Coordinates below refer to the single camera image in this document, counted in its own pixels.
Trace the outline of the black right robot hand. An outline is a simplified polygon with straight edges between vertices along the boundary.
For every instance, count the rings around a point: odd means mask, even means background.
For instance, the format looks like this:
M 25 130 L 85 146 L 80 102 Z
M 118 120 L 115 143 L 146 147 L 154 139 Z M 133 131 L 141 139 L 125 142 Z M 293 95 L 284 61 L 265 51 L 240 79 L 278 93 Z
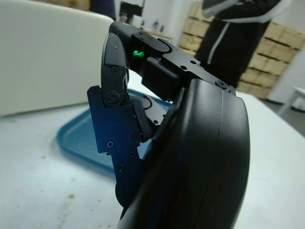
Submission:
M 231 229 L 247 187 L 246 106 L 232 86 L 163 39 L 122 22 L 87 91 L 99 153 L 111 156 L 120 229 Z

